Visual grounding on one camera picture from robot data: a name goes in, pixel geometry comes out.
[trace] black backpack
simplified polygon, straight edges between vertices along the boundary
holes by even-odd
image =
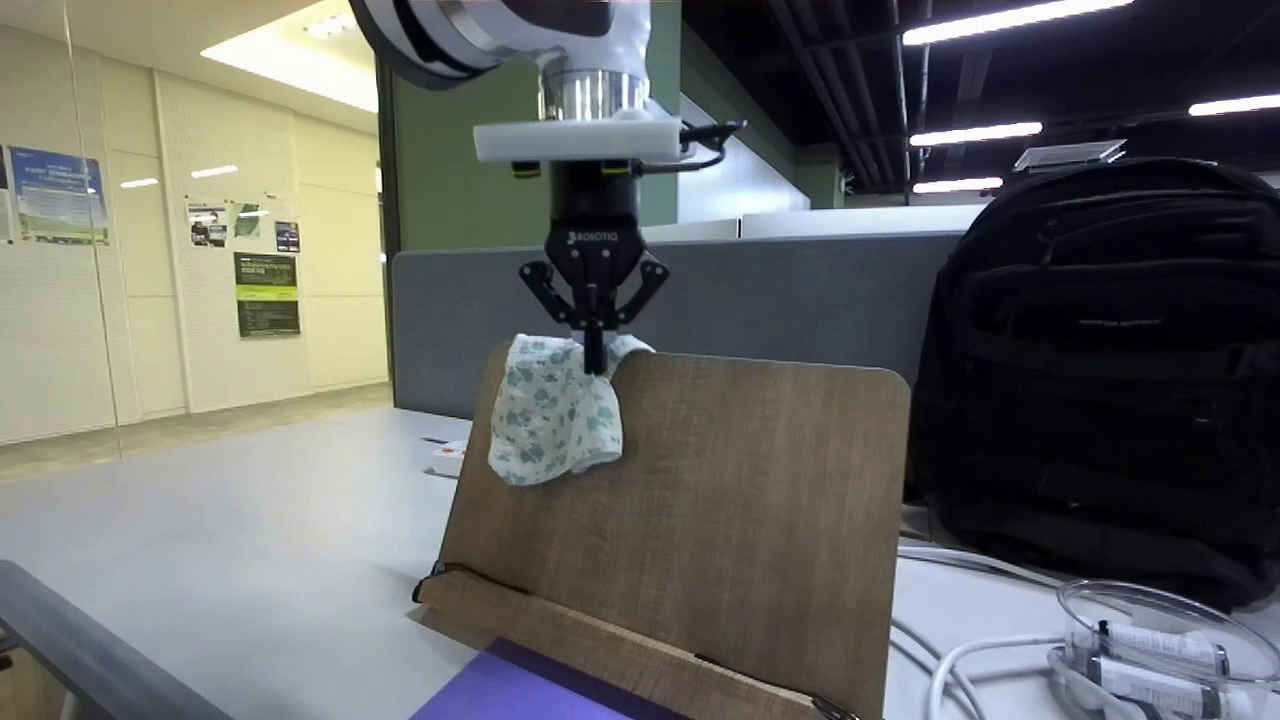
[[[1280,557],[1280,195],[1130,160],[1021,183],[934,274],[907,499],[992,557],[1221,608]]]

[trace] wooden board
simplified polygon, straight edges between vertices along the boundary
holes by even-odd
[[[0,667],[0,720],[60,720],[64,686],[28,657]]]
[[[498,359],[445,569],[879,715],[907,439],[901,376],[630,357],[616,373],[626,456],[543,487],[506,487],[488,466],[495,380]]]
[[[465,634],[476,646],[510,641],[556,658],[566,657],[578,670],[630,686],[660,707],[681,707],[681,715],[813,720],[813,699],[800,693],[753,683],[739,670],[724,670],[651,634],[600,622],[469,572],[435,577],[422,584],[419,604],[431,628]]]

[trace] cloth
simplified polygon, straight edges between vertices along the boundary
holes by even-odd
[[[622,415],[613,373],[630,353],[651,353],[634,334],[603,334],[607,373],[584,373],[584,345],[566,334],[516,334],[491,407],[488,466],[516,487],[622,456]]]

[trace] white table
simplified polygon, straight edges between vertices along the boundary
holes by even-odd
[[[0,484],[0,557],[227,715],[398,720],[471,658],[408,618],[453,499],[453,456],[422,437],[465,432],[383,407]],[[933,564],[901,564],[895,617],[938,646],[1064,628],[1049,590]],[[1280,641],[1280,604],[1256,618]],[[891,657],[886,715],[915,720],[922,686]],[[984,702],[1059,715],[1045,678],[984,686]]]

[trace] poster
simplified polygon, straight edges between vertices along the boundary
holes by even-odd
[[[298,334],[297,255],[236,251],[236,312],[245,340]]]
[[[107,199],[97,160],[9,147],[9,168],[18,238],[107,245]]]
[[[297,218],[276,218],[276,251],[297,255],[304,247],[304,229]]]
[[[256,238],[266,209],[262,202],[236,202],[236,238]]]
[[[187,199],[187,229],[197,247],[227,247],[230,209],[223,199]]]
[[[9,150],[0,147],[0,245],[16,238],[11,193],[9,193]]]

